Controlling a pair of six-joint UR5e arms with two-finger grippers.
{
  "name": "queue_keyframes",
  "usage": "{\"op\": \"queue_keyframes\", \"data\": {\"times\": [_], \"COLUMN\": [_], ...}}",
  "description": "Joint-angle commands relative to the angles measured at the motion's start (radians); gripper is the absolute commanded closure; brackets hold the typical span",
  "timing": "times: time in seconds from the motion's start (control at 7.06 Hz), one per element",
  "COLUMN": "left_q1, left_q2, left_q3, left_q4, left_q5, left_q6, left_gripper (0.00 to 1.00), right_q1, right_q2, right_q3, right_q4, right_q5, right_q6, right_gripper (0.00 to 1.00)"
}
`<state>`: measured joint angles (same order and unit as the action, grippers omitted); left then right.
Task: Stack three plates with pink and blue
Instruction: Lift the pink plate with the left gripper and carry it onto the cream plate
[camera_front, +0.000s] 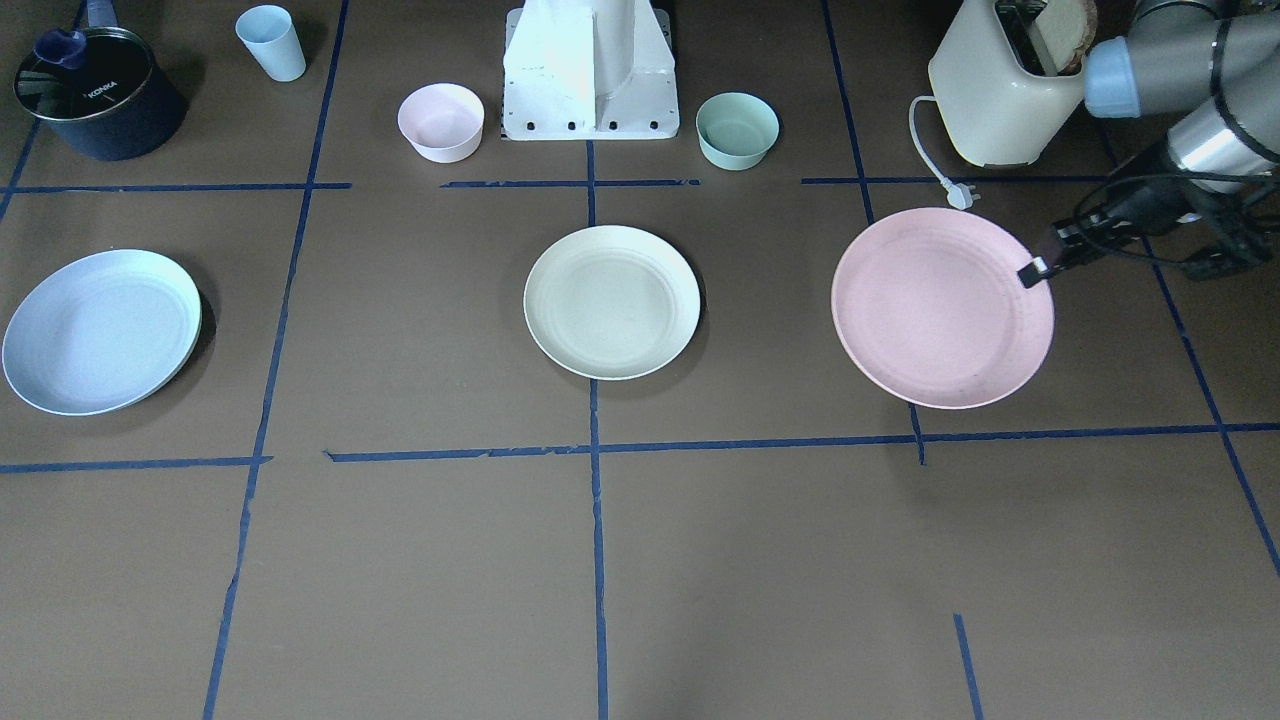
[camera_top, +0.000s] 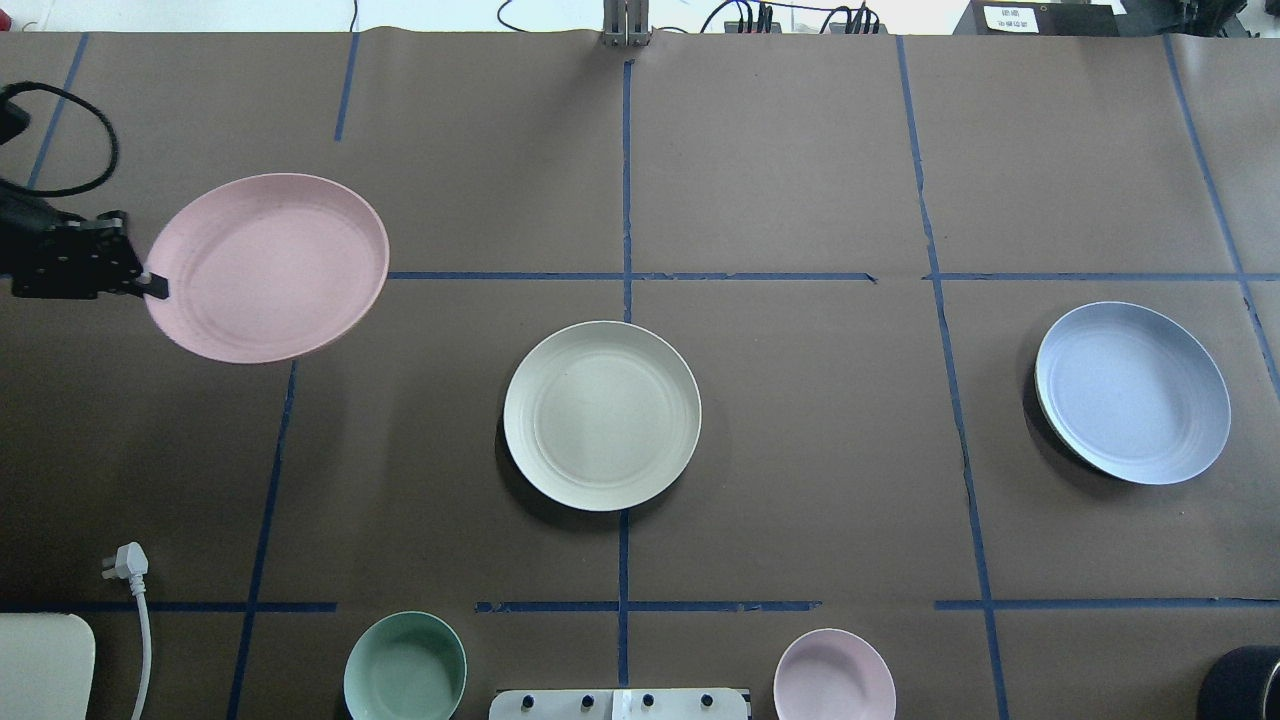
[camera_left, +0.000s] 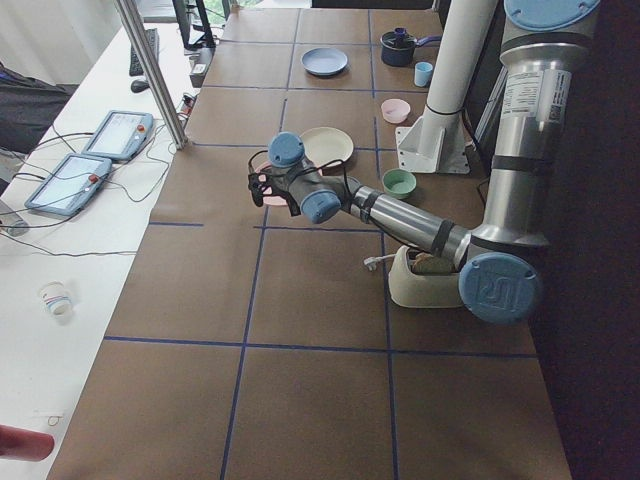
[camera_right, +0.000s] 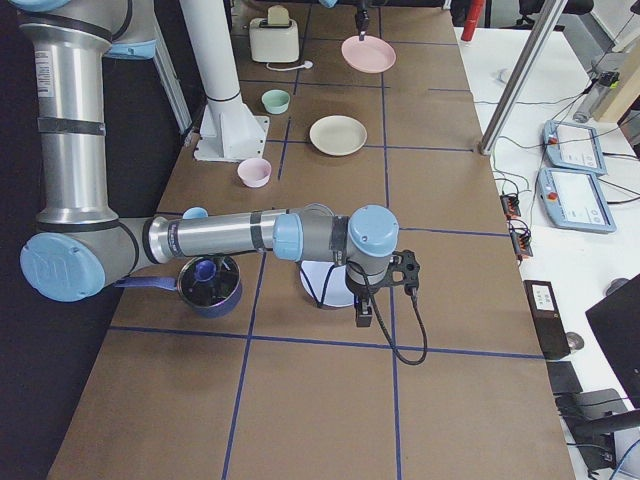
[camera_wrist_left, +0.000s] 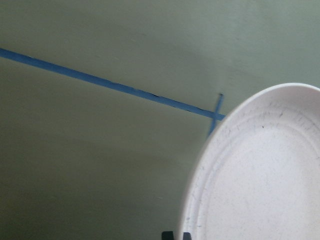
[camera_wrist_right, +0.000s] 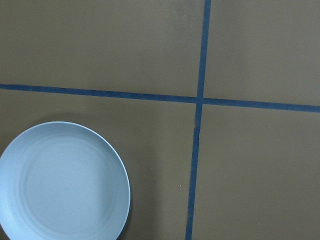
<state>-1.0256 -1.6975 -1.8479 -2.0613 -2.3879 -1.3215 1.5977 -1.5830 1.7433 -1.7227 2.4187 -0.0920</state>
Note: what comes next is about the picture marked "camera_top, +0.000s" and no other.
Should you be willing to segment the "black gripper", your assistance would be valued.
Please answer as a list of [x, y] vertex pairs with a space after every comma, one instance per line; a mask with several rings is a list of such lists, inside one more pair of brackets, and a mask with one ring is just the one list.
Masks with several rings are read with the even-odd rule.
[[168, 278], [146, 272], [138, 259], [125, 211], [84, 218], [8, 187], [1, 193], [1, 273], [22, 299], [170, 297]]

